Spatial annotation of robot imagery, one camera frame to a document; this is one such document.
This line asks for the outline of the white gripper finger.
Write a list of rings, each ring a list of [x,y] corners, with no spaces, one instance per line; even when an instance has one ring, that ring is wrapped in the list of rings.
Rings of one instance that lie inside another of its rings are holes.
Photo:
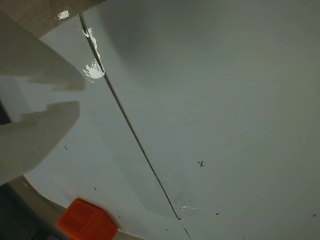
[[[52,85],[56,91],[85,89],[85,79],[73,65],[4,13],[0,14],[0,74]]]
[[[0,126],[0,184],[36,168],[73,127],[80,104],[49,104],[44,111],[22,115],[21,121]]]

